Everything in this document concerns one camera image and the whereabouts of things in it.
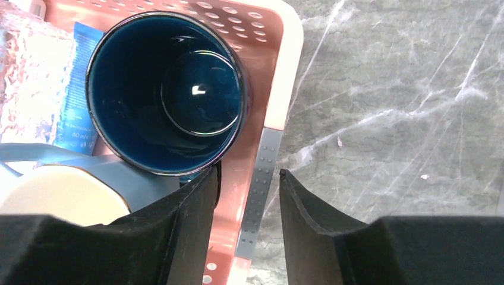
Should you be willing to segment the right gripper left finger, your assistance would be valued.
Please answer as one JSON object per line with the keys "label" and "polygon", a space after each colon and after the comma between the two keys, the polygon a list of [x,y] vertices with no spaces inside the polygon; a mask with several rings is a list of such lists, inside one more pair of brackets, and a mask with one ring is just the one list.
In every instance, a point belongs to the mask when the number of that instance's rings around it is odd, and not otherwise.
{"label": "right gripper left finger", "polygon": [[2,216],[1,283],[201,284],[218,196],[213,166],[109,225]]}

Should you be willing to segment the clear acrylic holder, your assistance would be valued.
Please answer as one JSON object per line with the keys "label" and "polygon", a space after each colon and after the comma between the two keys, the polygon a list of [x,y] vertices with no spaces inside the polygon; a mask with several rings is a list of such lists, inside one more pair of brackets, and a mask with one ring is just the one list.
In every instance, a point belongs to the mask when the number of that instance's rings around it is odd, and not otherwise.
{"label": "clear acrylic holder", "polygon": [[1,142],[53,143],[75,49],[72,33],[1,1]]}

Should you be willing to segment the dark blue mug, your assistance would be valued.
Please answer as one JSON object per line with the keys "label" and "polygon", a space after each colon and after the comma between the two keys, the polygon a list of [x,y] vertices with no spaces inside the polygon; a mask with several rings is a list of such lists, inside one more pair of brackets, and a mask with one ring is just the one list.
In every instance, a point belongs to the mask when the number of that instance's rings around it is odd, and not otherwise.
{"label": "dark blue mug", "polygon": [[142,12],[100,40],[86,72],[106,145],[146,171],[185,176],[219,162],[250,107],[246,67],[217,32],[178,12]]}

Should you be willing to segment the pink plastic basket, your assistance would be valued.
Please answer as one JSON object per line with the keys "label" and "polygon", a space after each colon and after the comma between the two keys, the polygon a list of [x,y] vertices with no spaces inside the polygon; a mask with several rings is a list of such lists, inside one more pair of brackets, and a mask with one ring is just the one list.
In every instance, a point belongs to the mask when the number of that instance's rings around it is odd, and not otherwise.
{"label": "pink plastic basket", "polygon": [[206,262],[196,284],[244,284],[273,178],[303,46],[303,27],[284,1],[47,1],[46,21],[107,31],[143,11],[192,15],[236,51],[252,85],[248,119],[222,160],[222,187]]}

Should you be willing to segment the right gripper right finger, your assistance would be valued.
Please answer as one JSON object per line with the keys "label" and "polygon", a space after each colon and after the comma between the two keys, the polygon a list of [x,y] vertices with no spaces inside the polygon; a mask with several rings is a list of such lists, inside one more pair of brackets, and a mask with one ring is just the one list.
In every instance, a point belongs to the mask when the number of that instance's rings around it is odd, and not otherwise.
{"label": "right gripper right finger", "polygon": [[384,216],[363,223],[279,177],[289,284],[502,284],[503,218]]}

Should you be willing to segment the light blue mug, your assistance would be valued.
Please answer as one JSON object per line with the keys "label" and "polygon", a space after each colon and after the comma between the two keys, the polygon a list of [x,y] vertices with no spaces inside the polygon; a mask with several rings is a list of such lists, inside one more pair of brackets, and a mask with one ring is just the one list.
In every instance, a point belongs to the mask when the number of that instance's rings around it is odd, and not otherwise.
{"label": "light blue mug", "polygon": [[110,224],[180,188],[119,157],[53,145],[2,143],[1,214],[49,214],[80,226]]}

